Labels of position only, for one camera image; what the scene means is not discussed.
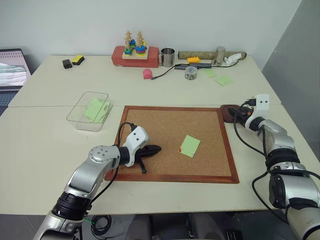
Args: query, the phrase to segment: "green sticky note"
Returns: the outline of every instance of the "green sticky note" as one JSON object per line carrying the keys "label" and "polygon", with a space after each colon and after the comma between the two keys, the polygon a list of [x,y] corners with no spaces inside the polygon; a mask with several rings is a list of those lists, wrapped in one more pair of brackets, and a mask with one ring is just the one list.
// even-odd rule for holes
{"label": "green sticky note", "polygon": [[206,68],[203,71],[207,75],[208,78],[214,78],[214,77],[218,76],[218,74],[210,68]]}
{"label": "green sticky note", "polygon": [[234,81],[228,75],[221,75],[215,79],[215,81],[222,87],[232,84]]}
{"label": "green sticky note", "polygon": [[93,98],[88,104],[84,116],[90,119],[94,123],[102,123],[109,111],[110,102],[100,101],[97,98]]}
{"label": "green sticky note", "polygon": [[179,152],[181,152],[184,155],[187,155],[190,158],[193,158],[196,154],[199,144],[200,140],[187,135],[179,149]]}

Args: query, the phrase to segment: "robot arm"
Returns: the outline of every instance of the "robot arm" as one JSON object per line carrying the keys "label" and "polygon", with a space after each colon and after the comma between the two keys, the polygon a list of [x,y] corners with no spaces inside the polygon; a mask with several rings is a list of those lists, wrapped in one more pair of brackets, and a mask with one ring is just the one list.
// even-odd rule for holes
{"label": "robot arm", "polygon": [[81,227],[86,211],[91,208],[92,199],[104,175],[119,165],[132,166],[136,151],[148,139],[145,130],[138,126],[129,134],[122,147],[100,145],[92,148],[87,159],[72,174],[33,240],[73,239],[73,235]]}
{"label": "robot arm", "polygon": [[260,94],[247,102],[251,103],[253,111],[248,107],[240,109],[240,123],[255,132],[262,142],[265,141],[270,203],[284,211],[298,239],[320,239],[320,192],[300,163],[294,140],[284,128],[265,119],[269,95]]}

